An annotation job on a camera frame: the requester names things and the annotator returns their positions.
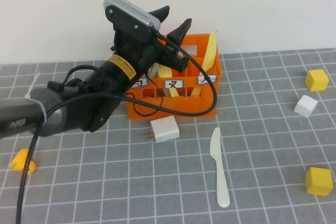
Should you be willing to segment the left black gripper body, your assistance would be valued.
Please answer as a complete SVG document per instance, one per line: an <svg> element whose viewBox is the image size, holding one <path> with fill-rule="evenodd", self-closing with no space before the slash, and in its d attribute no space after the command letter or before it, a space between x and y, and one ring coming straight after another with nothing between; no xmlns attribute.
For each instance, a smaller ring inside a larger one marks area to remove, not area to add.
<svg viewBox="0 0 336 224"><path fill-rule="evenodd" d="M189 62L188 58L179 56L172 46L164 45L156 38L145 44L132 39L120 29L115 30L113 49L118 56L130 63L137 74L144 73L156 62L183 72Z"/></svg>

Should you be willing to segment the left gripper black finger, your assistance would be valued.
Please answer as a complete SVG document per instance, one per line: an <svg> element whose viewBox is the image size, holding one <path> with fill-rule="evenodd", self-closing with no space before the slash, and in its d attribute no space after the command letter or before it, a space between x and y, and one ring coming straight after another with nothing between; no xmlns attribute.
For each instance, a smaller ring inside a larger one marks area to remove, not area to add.
<svg viewBox="0 0 336 224"><path fill-rule="evenodd" d="M161 23L166 20L170 12L169 5L166 5L160 9L149 12L152 16L156 17Z"/></svg>
<svg viewBox="0 0 336 224"><path fill-rule="evenodd" d="M180 46L185 35L190 29L192 24L192 19L187 18L178 28L174 29L170 33L167 34L166 38L168 41L174 43L177 46Z"/></svg>

